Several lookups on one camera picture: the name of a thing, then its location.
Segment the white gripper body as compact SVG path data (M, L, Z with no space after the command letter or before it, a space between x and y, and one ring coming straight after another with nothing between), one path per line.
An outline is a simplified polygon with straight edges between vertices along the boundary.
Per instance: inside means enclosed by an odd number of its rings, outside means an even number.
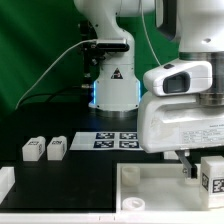
M208 107L196 95L141 99L137 135L147 153L224 146L224 106Z

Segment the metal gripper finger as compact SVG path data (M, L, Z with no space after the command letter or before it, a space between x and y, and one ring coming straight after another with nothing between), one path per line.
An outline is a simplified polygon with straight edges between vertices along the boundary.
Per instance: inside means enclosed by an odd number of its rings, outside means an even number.
M196 178L197 177L197 166L192 163L190 158L190 152L188 150L176 150L176 155L183 165L183 173L186 178Z

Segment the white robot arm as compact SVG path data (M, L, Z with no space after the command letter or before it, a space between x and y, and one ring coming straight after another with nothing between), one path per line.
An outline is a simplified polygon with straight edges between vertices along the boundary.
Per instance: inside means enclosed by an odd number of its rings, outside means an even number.
M224 0L74 0L102 51L91 109L137 112L148 153L224 146ZM177 59L134 75L134 39L117 18L156 13L156 26L179 42Z

